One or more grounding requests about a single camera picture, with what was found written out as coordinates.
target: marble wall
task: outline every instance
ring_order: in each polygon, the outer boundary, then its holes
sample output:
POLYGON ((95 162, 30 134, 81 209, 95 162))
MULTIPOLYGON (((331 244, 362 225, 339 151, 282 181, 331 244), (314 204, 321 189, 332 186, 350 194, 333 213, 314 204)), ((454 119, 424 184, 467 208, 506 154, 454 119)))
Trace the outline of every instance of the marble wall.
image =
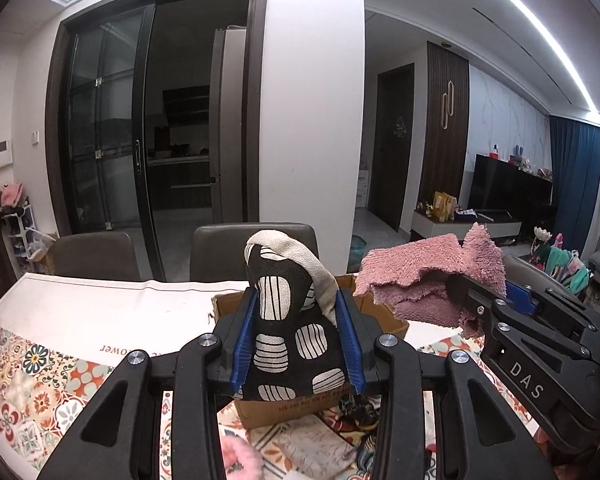
POLYGON ((464 175, 458 197, 461 206, 469 200, 476 155, 488 155, 498 145, 500 160, 509 160, 515 146, 538 168, 551 168, 549 119, 518 94, 493 77, 469 65, 469 136, 464 175))

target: blue gripper pad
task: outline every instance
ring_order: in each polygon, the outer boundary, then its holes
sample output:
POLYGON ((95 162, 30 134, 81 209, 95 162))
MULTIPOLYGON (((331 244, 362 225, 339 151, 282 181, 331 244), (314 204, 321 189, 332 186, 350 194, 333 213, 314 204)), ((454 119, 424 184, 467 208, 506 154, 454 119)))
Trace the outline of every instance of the blue gripper pad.
POLYGON ((526 288, 506 282, 507 299, 513 301, 516 312, 525 316, 532 316, 536 312, 536 306, 531 301, 531 295, 526 288))
POLYGON ((257 302, 258 294, 252 294, 247 316, 235 344, 234 369, 231 373, 231 386, 234 393, 237 393, 247 380, 247 372, 251 365, 251 358, 253 357, 253 313, 257 302))
POLYGON ((358 343, 358 336, 353 328, 353 322, 347 303, 340 290, 336 294, 336 323, 338 324, 338 334, 340 335, 340 346, 344 355, 344 362, 347 365, 347 374, 349 383, 355 388, 357 394, 361 394, 365 389, 365 375, 362 369, 362 350, 358 343))

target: ceiling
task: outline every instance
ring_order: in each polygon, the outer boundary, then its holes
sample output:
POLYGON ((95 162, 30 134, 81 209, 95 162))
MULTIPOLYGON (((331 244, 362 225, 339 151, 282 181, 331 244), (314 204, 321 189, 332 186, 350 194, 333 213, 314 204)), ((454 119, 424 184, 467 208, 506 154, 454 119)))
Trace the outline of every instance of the ceiling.
POLYGON ((400 59, 427 41, 440 44, 441 38, 422 28, 384 14, 365 11, 366 68, 386 68, 387 60, 400 59))
MULTIPOLYGON (((587 0, 522 1, 570 57, 600 112, 599 15, 587 0)), ((509 0, 365 0, 365 6, 449 40, 552 113, 586 113, 554 51, 509 0)))
POLYGON ((19 43, 63 8, 50 0, 10 0, 0 13, 0 41, 19 43))
MULTIPOLYGON (((588 0, 522 1, 564 49, 600 112, 600 15, 588 0)), ((565 67, 509 0, 365 0, 365 7, 370 56, 447 40, 545 112, 587 118, 565 67)), ((48 0, 12 0, 0 16, 0 34, 26 37, 61 8, 48 0)))

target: led light strip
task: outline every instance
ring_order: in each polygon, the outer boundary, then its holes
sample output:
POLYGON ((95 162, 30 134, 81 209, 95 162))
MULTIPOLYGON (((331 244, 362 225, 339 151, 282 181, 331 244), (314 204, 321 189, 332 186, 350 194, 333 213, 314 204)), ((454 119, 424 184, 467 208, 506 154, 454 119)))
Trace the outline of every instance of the led light strip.
POLYGON ((593 100, 591 99, 591 96, 589 95, 586 86, 584 86, 584 83, 582 82, 582 79, 580 78, 576 67, 574 67, 573 63, 571 62, 571 59, 569 59, 569 57, 566 55, 565 51, 562 49, 560 44, 555 40, 555 38, 547 30, 544 24, 538 19, 538 17, 534 13, 532 13, 531 10, 524 3, 522 3, 520 0, 509 1, 512 4, 514 4, 520 10, 520 12, 522 12, 522 14, 526 16, 526 18, 542 35, 544 40, 549 44, 549 46, 555 52, 555 55, 558 56, 558 59, 560 59, 560 62, 562 62, 564 67, 567 69, 567 72, 569 72, 569 75, 573 79, 574 83, 576 83, 576 86, 578 87, 580 93, 587 102, 587 105, 589 105, 589 110, 591 110, 593 114, 597 115, 598 109, 596 108, 596 105, 593 104, 593 100))

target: patterned tablecloth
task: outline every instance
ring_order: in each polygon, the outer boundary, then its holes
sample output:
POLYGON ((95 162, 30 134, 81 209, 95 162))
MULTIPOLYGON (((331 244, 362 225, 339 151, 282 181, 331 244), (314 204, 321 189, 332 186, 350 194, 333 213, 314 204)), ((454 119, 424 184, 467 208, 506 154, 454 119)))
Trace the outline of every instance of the patterned tablecloth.
MULTIPOLYGON (((32 468, 39 471, 113 368, 55 352, 7 330, 1 330, 0 333, 0 438, 5 439, 32 468)), ((445 356, 456 348, 466 350, 478 362, 523 423, 533 424, 522 405, 478 358, 480 341, 464 340, 456 335, 421 350, 445 356)), ((171 392, 165 392, 162 402, 159 441, 162 480, 171 478, 171 397, 171 392)), ((435 430, 430 392, 424 393, 424 403, 426 446, 433 452, 432 465, 426 478, 433 479, 435 430)), ((322 414, 323 418, 337 416, 337 408, 322 414)), ((291 460, 280 451, 276 440, 284 431, 285 423, 245 430, 231 403, 218 413, 218 426, 221 434, 241 436, 262 453, 265 480, 281 479, 295 469, 291 460)), ((350 444, 357 445, 360 442, 355 434, 344 438, 350 444)), ((368 480, 368 473, 359 470, 354 463, 337 477, 337 480, 345 479, 368 480)))

